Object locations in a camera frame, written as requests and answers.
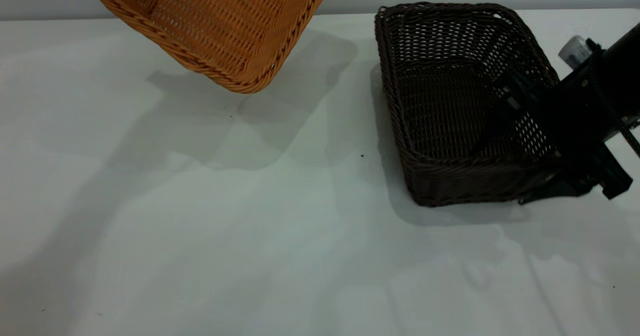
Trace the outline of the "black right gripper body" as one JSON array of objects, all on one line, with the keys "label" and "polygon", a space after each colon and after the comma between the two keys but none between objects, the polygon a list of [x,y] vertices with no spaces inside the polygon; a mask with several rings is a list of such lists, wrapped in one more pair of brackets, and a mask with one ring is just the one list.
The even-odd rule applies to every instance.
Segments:
[{"label": "black right gripper body", "polygon": [[588,178],[602,187],[608,199],[625,193],[633,184],[605,142],[622,134],[630,146],[634,137],[634,94],[622,82],[580,77],[563,82],[542,109],[548,120],[546,135],[557,147],[560,170],[554,176]]}]

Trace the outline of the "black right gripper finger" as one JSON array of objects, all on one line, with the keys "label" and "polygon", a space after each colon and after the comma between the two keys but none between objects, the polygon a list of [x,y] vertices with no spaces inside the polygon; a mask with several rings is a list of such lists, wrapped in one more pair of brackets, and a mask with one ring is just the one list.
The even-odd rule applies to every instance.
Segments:
[{"label": "black right gripper finger", "polygon": [[546,183],[534,188],[528,194],[518,200],[519,205],[558,197],[581,197],[588,194],[595,183],[588,178],[576,178],[573,176],[553,176]]},{"label": "black right gripper finger", "polygon": [[541,129],[548,129],[548,120],[543,113],[548,88],[544,84],[519,71],[502,73],[495,84],[504,95],[493,105],[494,129],[506,129],[525,113]]}]

